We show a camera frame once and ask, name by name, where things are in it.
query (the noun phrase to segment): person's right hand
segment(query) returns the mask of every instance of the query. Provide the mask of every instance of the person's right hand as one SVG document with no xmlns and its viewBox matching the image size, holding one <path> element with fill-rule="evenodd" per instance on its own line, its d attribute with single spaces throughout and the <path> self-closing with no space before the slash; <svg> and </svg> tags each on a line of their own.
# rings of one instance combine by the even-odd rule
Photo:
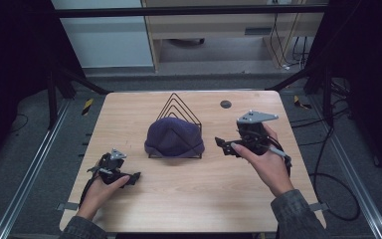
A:
<svg viewBox="0 0 382 239">
<path fill-rule="evenodd" d="M 77 216 L 92 221 L 101 206 L 117 191 L 128 182 L 129 176 L 124 176 L 117 181 L 106 185 L 100 176 L 97 176 L 90 186 L 83 201 L 82 206 L 77 212 Z"/>
<path fill-rule="evenodd" d="M 278 140 L 278 135 L 263 123 L 270 137 Z M 284 159 L 268 150 L 263 155 L 256 155 L 246 147 L 232 143 L 232 148 L 242 158 L 246 159 L 256 170 L 262 181 L 269 187 L 275 197 L 293 190 L 293 185 L 287 175 Z"/>
</svg>

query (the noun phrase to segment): forearm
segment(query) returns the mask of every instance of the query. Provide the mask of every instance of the forearm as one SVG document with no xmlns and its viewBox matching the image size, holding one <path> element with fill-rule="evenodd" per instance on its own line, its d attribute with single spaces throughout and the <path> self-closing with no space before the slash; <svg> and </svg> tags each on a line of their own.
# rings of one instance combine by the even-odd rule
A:
<svg viewBox="0 0 382 239">
<path fill-rule="evenodd" d="M 299 190 L 291 190 L 272 202 L 281 239 L 330 238 Z"/>
</svg>

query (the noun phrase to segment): baseball cap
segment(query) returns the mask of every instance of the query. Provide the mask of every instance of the baseball cap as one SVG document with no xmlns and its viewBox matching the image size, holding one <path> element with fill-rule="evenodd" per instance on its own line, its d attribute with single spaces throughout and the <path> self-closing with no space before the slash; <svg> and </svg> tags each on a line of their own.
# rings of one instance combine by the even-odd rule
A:
<svg viewBox="0 0 382 239">
<path fill-rule="evenodd" d="M 197 124 L 167 117 L 151 124 L 144 149 L 150 157 L 179 158 L 201 157 L 205 148 Z"/>
</svg>

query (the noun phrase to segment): sleeve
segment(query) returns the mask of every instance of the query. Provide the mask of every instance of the sleeve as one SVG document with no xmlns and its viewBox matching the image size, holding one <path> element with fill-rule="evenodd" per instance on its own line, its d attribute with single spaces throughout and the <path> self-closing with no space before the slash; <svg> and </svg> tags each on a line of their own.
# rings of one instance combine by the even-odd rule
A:
<svg viewBox="0 0 382 239">
<path fill-rule="evenodd" d="M 94 223 L 79 216 L 74 216 L 62 232 L 60 239 L 97 239 L 106 238 L 106 233 Z"/>
<path fill-rule="evenodd" d="M 271 206 L 281 238 L 330 238 L 299 190 L 284 193 Z"/>
</svg>

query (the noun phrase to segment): wooden table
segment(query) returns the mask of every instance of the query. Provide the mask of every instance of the wooden table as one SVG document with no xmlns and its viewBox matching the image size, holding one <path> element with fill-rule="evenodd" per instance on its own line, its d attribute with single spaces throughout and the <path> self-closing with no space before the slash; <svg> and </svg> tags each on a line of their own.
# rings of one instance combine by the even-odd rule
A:
<svg viewBox="0 0 382 239">
<path fill-rule="evenodd" d="M 121 171 L 141 172 L 134 186 L 120 189 L 95 217 L 108 232 L 270 232 L 277 220 L 274 199 L 254 169 L 241 158 L 225 156 L 215 136 L 239 139 L 236 119 L 248 110 L 275 114 L 267 124 L 279 135 L 292 158 L 291 180 L 308 203 L 316 202 L 287 114 L 277 92 L 175 92 L 202 124 L 206 150 L 202 158 L 149 158 L 144 142 L 149 126 L 171 92 L 112 93 L 107 95 L 71 193 L 79 202 L 91 177 L 87 170 L 116 148 L 127 154 Z M 232 106 L 224 109 L 221 101 Z M 317 217 L 325 225 L 322 213 Z M 76 211 L 66 210 L 64 229 Z"/>
</svg>

